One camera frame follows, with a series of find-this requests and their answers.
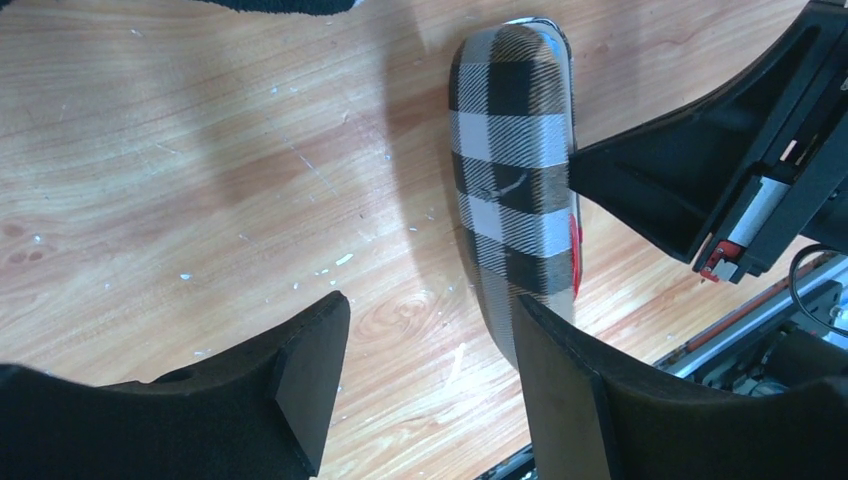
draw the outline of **black cable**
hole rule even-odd
[[[792,301],[798,307],[798,310],[801,311],[804,315],[810,318],[810,320],[816,322],[822,327],[830,330],[831,332],[836,332],[843,337],[848,338],[848,330],[839,328],[835,325],[827,324],[818,319],[815,315],[810,313],[807,307],[804,305],[804,302],[801,300],[801,295],[798,293],[798,269],[801,266],[801,262],[803,262],[810,255],[815,255],[816,253],[835,253],[837,255],[845,255],[844,252],[836,250],[834,248],[828,247],[827,245],[822,245],[821,243],[810,245],[809,247],[804,247],[795,254],[795,257],[792,259],[792,263],[789,265],[789,295],[792,297]]]

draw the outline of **plaid fabric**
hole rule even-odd
[[[579,216],[568,189],[570,62],[555,24],[526,19],[469,37],[451,66],[453,167],[468,260],[489,331],[514,366],[519,295],[572,318]]]

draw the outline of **white paint speck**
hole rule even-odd
[[[351,259],[351,258],[353,258],[353,254],[352,254],[352,253],[348,253],[348,254],[347,254],[347,255],[345,255],[344,257],[342,257],[342,258],[340,258],[340,259],[336,260],[336,265],[337,265],[337,266],[342,266],[342,265],[344,265],[345,263],[347,263],[348,261],[350,261],[350,259]]]
[[[165,145],[162,145],[161,143],[154,143],[153,146],[160,149],[160,150],[165,150],[166,152],[172,153],[174,155],[182,155],[183,154],[183,152],[181,152],[179,150],[174,150],[173,148],[168,148]]]
[[[462,357],[465,354],[465,342],[459,344],[459,347],[456,348],[453,352],[453,366],[451,367],[451,373],[448,375],[448,379],[445,382],[445,387],[450,386],[456,378],[459,376],[459,372],[462,369]]]

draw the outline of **red plastic part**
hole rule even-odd
[[[583,248],[583,228],[577,224],[577,217],[569,215],[569,229],[571,230],[571,284],[574,285],[574,298],[580,291],[580,278],[582,278],[583,265],[580,262],[580,249]]]
[[[745,250],[745,247],[742,245],[737,245],[727,240],[718,242],[718,245],[715,250],[713,250],[712,255],[710,255],[710,258],[704,265],[704,268],[701,269],[701,276],[708,280],[712,280],[713,282],[718,282],[719,278],[713,275],[713,269],[716,265],[718,265],[718,261],[724,259],[726,261],[734,262],[739,258],[739,255],[743,250]]]

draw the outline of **wooden floor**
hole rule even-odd
[[[321,478],[471,478],[529,435],[456,245],[460,40],[559,22],[588,145],[726,81],[804,3],[369,0],[308,18],[18,0],[0,13],[0,361],[149,381],[339,289],[353,319]],[[702,283],[592,205],[585,223],[577,322],[648,362],[785,272]]]

